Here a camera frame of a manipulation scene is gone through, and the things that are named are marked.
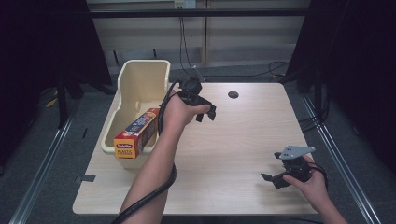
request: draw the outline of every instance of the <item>black cable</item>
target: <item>black cable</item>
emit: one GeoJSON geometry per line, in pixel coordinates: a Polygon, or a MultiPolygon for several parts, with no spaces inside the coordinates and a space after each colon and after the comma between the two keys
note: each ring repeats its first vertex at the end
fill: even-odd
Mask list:
{"type": "Polygon", "coordinates": [[[326,118],[329,116],[329,111],[330,111],[330,94],[329,91],[326,91],[327,95],[326,95],[326,100],[324,102],[324,106],[322,111],[321,116],[319,115],[315,115],[312,118],[307,118],[307,119],[300,119],[299,122],[308,122],[311,121],[310,123],[308,123],[307,125],[302,125],[301,129],[303,130],[303,133],[306,133],[308,131],[311,131],[313,129],[316,129],[319,125],[323,124],[323,122],[326,120],[326,118]]]}
{"type": "MultiPolygon", "coordinates": [[[[161,133],[163,131],[163,113],[165,111],[165,108],[166,108],[169,100],[174,96],[174,95],[169,96],[170,92],[172,91],[172,89],[175,87],[175,85],[177,83],[178,83],[178,80],[172,83],[171,87],[169,88],[168,92],[165,94],[165,97],[163,98],[163,103],[161,104],[160,112],[158,115],[158,135],[161,135],[161,133]]],[[[160,187],[158,187],[157,189],[155,189],[150,194],[146,195],[145,197],[143,197],[136,203],[132,204],[128,208],[126,208],[111,223],[112,224],[122,223],[126,218],[128,218],[131,214],[136,212],[139,208],[143,207],[145,204],[149,203],[155,197],[157,197],[158,195],[162,194],[164,191],[169,189],[173,185],[173,183],[175,183],[176,177],[177,177],[177,170],[176,170],[175,164],[173,164],[171,175],[169,176],[169,179],[163,185],[161,185],[160,187]]]]}
{"type": "Polygon", "coordinates": [[[287,63],[281,64],[280,66],[278,66],[278,67],[276,67],[274,69],[271,69],[271,70],[268,70],[268,71],[265,71],[265,72],[262,72],[262,73],[259,73],[259,74],[255,74],[255,75],[246,75],[246,76],[204,76],[204,77],[259,77],[259,76],[271,73],[272,71],[275,71],[276,69],[278,69],[280,67],[283,67],[286,64],[287,63]]]}
{"type": "Polygon", "coordinates": [[[289,64],[288,62],[271,62],[270,64],[268,64],[268,70],[271,71],[271,77],[270,77],[270,79],[268,80],[268,82],[272,82],[272,80],[273,80],[273,78],[274,78],[274,74],[272,73],[273,70],[271,70],[271,65],[274,64],[274,63],[283,63],[283,65],[284,65],[284,64],[289,64]]]}
{"type": "Polygon", "coordinates": [[[190,69],[192,69],[191,67],[191,63],[190,63],[190,57],[189,57],[189,53],[187,52],[187,42],[186,42],[186,35],[184,34],[184,19],[183,17],[181,18],[181,27],[182,27],[182,34],[183,34],[183,41],[184,41],[184,51],[186,51],[186,57],[187,57],[187,62],[189,63],[189,67],[190,69]]]}
{"type": "Polygon", "coordinates": [[[183,39],[184,39],[184,48],[185,48],[185,50],[186,50],[186,54],[187,54],[186,56],[187,56],[187,59],[188,59],[188,61],[189,61],[189,66],[191,67],[191,65],[190,65],[190,59],[189,59],[189,54],[188,54],[187,48],[186,48],[186,46],[187,46],[187,44],[186,44],[186,38],[183,38],[183,36],[184,36],[184,21],[183,21],[183,18],[180,17],[180,18],[179,18],[179,21],[180,21],[180,49],[179,49],[178,57],[179,57],[179,59],[180,59],[180,66],[181,66],[181,69],[183,69],[183,71],[184,71],[187,75],[190,75],[190,73],[188,73],[188,72],[186,71],[186,69],[184,68],[183,62],[182,62],[181,49],[182,49],[182,46],[183,46],[183,39]]]}
{"type": "Polygon", "coordinates": [[[324,177],[324,184],[326,186],[326,190],[329,188],[329,176],[327,175],[326,171],[324,170],[323,167],[321,167],[319,164],[316,164],[314,162],[309,162],[308,164],[313,164],[315,166],[311,166],[311,169],[319,171],[322,173],[324,177]]]}

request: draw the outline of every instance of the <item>black curtain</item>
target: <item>black curtain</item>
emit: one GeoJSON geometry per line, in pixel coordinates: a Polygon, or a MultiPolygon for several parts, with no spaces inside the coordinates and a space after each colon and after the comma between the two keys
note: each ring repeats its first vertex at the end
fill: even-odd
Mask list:
{"type": "Polygon", "coordinates": [[[396,2],[313,0],[310,8],[333,13],[305,18],[287,76],[308,67],[294,76],[307,91],[319,67],[332,96],[396,174],[396,2]]]}
{"type": "Polygon", "coordinates": [[[0,165],[34,118],[39,94],[58,85],[73,97],[78,83],[111,84],[92,19],[61,16],[88,12],[85,0],[4,0],[0,6],[0,165]]]}

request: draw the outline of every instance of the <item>hand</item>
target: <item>hand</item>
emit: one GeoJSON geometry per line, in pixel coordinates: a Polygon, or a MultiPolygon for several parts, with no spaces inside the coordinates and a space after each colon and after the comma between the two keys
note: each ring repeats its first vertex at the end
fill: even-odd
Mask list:
{"type": "MultiPolygon", "coordinates": [[[[314,162],[306,155],[303,155],[303,157],[307,162],[314,162]]],[[[321,210],[322,206],[326,206],[326,204],[332,202],[326,190],[323,174],[316,170],[312,170],[311,172],[311,178],[305,183],[290,175],[283,175],[283,179],[299,189],[311,203],[312,207],[320,212],[319,210],[321,210]]]]}
{"type": "Polygon", "coordinates": [[[173,95],[173,97],[166,106],[163,115],[164,129],[184,129],[195,115],[206,113],[210,109],[210,105],[186,105],[175,93],[175,91],[171,91],[170,96],[173,95]]]}

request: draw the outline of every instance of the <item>light wood table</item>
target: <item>light wood table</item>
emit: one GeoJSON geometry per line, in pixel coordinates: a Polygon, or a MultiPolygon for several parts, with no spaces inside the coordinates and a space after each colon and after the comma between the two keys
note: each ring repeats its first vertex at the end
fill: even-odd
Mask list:
{"type": "MultiPolygon", "coordinates": [[[[203,83],[201,96],[217,107],[211,121],[189,124],[178,144],[177,180],[169,189],[165,215],[315,214],[295,187],[275,189],[261,173],[284,172],[274,153],[306,146],[289,98],[275,83],[203,83]],[[231,99],[229,91],[239,97],[231,99]]],[[[77,214],[117,214],[137,170],[123,169],[100,141],[105,121],[73,210],[77,214]]]]}

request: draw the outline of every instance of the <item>cardboard box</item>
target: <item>cardboard box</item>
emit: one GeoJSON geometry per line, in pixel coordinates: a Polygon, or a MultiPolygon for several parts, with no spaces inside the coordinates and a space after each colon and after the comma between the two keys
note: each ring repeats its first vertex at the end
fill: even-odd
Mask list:
{"type": "Polygon", "coordinates": [[[150,108],[114,138],[115,156],[135,159],[149,139],[157,133],[160,108],[150,108]]]}

